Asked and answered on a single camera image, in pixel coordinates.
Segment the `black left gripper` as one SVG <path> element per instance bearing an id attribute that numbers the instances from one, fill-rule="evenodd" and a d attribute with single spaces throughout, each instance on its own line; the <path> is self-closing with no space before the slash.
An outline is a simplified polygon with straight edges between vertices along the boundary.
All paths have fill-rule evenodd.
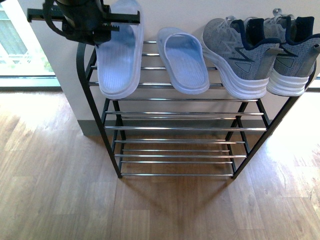
<path id="1" fill-rule="evenodd" d="M 68 40 L 88 45 L 100 45 L 118 32 L 120 24 L 140 24 L 141 14 L 112 13 L 102 0 L 46 0 L 42 9 L 27 9 L 27 21 L 45 21 L 55 33 Z"/>

